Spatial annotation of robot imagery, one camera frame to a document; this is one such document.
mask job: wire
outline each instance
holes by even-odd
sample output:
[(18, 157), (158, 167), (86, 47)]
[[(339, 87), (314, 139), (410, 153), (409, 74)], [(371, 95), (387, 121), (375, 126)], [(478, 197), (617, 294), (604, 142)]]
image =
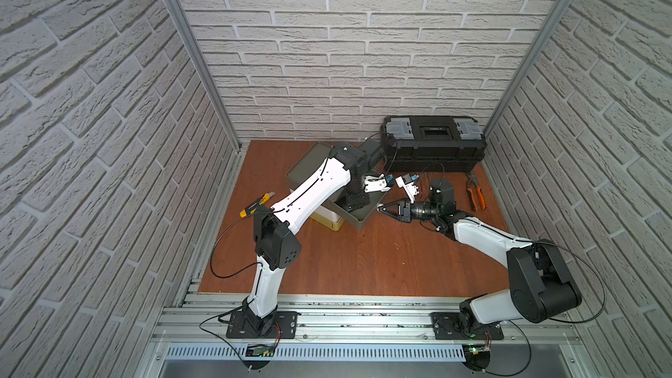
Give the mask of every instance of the wire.
[(516, 323), (514, 323), (512, 321), (509, 321), (509, 322), (516, 326), (518, 331), (523, 335), (523, 337), (525, 338), (525, 341), (527, 342), (527, 352), (528, 352), (527, 363), (525, 364), (525, 366), (523, 366), (523, 369), (521, 369), (520, 371), (518, 371), (516, 373), (511, 373), (511, 374), (499, 374), (499, 373), (486, 371), (486, 370), (483, 369), (483, 372), (488, 373), (490, 375), (494, 375), (496, 377), (513, 377), (515, 375), (518, 375), (518, 374), (522, 373), (523, 371), (525, 371), (525, 369), (527, 369), (527, 367), (530, 365), (530, 362), (532, 362), (532, 345), (530, 345), (530, 340), (527, 338), (527, 336), (525, 335), (523, 330), (520, 327), (518, 327), (518, 325)]
[[(273, 211), (273, 212), (270, 212), (270, 213), (269, 213), (269, 212), (264, 212), (264, 214), (266, 214), (266, 215), (268, 215), (268, 214), (275, 214), (275, 213), (277, 214), (277, 213), (279, 213), (279, 212), (282, 212), (283, 210), (284, 210), (284, 209), (281, 209), (281, 210)], [(222, 239), (222, 237), (226, 234), (226, 232), (229, 232), (229, 230), (230, 230), (231, 228), (233, 228), (238, 222), (242, 221), (243, 219), (247, 219), (248, 217), (252, 217), (252, 216), (254, 216), (254, 215), (258, 215), (258, 214), (260, 214), (260, 213), (261, 213), (261, 212), (255, 211), (254, 213), (250, 213), (248, 216), (241, 217), (241, 218), (238, 219), (236, 222), (231, 223), (231, 224), (227, 227), (227, 229), (225, 229), (224, 232), (222, 232), (222, 234), (219, 235), (219, 237), (217, 237), (217, 240), (214, 242), (214, 247), (212, 248), (212, 251), (210, 252), (210, 260), (209, 260), (209, 262), (208, 262), (208, 265), (210, 266), (210, 272), (212, 273), (213, 276), (215, 276), (215, 277), (218, 278), (218, 279), (228, 279), (228, 278), (233, 277), (233, 276), (235, 276), (236, 274), (238, 274), (238, 273), (244, 271), (246, 268), (250, 268), (250, 267), (252, 267), (252, 266), (254, 266), (254, 265), (261, 264), (261, 263), (259, 263), (259, 262), (257, 261), (257, 262), (255, 262), (255, 263), (252, 263), (251, 265), (248, 265), (248, 266), (246, 266), (246, 267), (243, 267), (242, 269), (240, 269), (240, 270), (237, 271), (236, 273), (230, 274), (230, 275), (228, 275), (228, 276), (220, 276), (219, 274), (214, 273), (214, 268), (212, 267), (212, 257), (214, 256), (214, 252), (215, 252), (215, 250), (217, 249), (217, 245), (219, 244), (219, 241), (220, 241), (220, 240)]]
[(210, 318), (208, 318), (208, 319), (206, 319), (206, 320), (203, 320), (203, 322), (200, 323), (200, 324), (198, 325), (198, 328), (200, 328), (201, 330), (203, 330), (203, 331), (206, 332), (206, 333), (210, 333), (210, 334), (212, 334), (212, 335), (215, 336), (216, 338), (218, 338), (218, 339), (222, 340), (224, 343), (228, 344), (228, 346), (231, 348), (231, 350), (233, 350), (233, 353), (235, 353), (236, 356), (238, 356), (238, 359), (240, 359), (241, 363), (247, 368), (247, 365), (245, 364), (245, 360), (243, 360), (243, 357), (240, 356), (240, 353), (238, 353), (238, 350), (236, 350), (236, 348), (234, 348), (234, 347), (231, 345), (231, 343), (229, 343), (225, 338), (223, 338), (223, 337), (220, 336), (219, 334), (214, 333), (214, 332), (211, 332), (211, 331), (206, 330), (205, 328), (203, 328), (203, 324), (205, 324), (206, 322), (208, 322), (208, 321), (210, 321), (210, 320), (214, 320), (214, 319), (217, 318), (217, 317), (222, 318), (222, 317), (224, 317), (225, 315), (232, 314), (232, 313), (234, 313), (234, 312), (236, 312), (236, 311), (238, 311), (239, 309), (242, 309), (242, 308), (243, 308), (243, 306), (239, 306), (239, 307), (235, 307), (234, 309), (231, 309), (231, 311), (227, 311), (227, 312), (225, 312), (225, 313), (223, 313), (223, 314), (217, 314), (217, 315), (214, 315), (214, 316), (212, 316), (212, 317), (210, 317)]

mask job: pliers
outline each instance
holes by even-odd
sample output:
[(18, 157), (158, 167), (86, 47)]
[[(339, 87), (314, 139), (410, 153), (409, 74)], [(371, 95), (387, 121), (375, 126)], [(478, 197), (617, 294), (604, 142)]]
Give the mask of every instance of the pliers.
[(483, 197), (483, 192), (481, 191), (481, 186), (478, 183), (478, 179), (471, 172), (467, 172), (466, 176), (468, 180), (466, 181), (466, 192), (469, 194), (469, 204), (471, 204), (471, 209), (476, 211), (476, 199), (480, 203), (481, 210), (487, 209), (485, 204), (485, 198)]

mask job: black mounting bracket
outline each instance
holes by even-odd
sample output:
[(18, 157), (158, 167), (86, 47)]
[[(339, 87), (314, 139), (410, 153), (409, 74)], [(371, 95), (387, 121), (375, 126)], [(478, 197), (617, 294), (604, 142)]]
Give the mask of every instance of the black mounting bracket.
[(433, 312), (430, 315), (436, 340), (485, 340), (485, 330), (490, 332), (492, 340), (504, 340), (504, 333), (499, 324), (483, 325), (475, 330), (473, 337), (468, 337), (460, 331), (459, 312)]

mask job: wooden floor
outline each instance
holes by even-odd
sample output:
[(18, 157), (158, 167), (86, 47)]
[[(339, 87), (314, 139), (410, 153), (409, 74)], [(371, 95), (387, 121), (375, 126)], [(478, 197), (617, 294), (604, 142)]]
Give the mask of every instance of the wooden floor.
[[(252, 141), (229, 208), (219, 233), (239, 219), (240, 210), (259, 196), (275, 192), (269, 205), (289, 193), (286, 174), (310, 149), (307, 141)], [(496, 228), (507, 230), (483, 167), (474, 169), (488, 204), (476, 216)], [(426, 173), (421, 179), (426, 197), (427, 181), (440, 174)], [(470, 211), (466, 197), (466, 175), (447, 173), (455, 187), (458, 208)], [(405, 197), (395, 187), (385, 202)], [(256, 260), (252, 219), (235, 225), (221, 240), (213, 257), (220, 276), (238, 271)], [(475, 249), (425, 230), (418, 221), (399, 223), (379, 213), (372, 214), (357, 232), (345, 223), (334, 232), (308, 219), (296, 235), (301, 255), (287, 268), (280, 293), (385, 296), (472, 297), (509, 286), (507, 271)], [(247, 293), (252, 288), (255, 268), (230, 279), (217, 279), (209, 268), (201, 280), (200, 292)]]

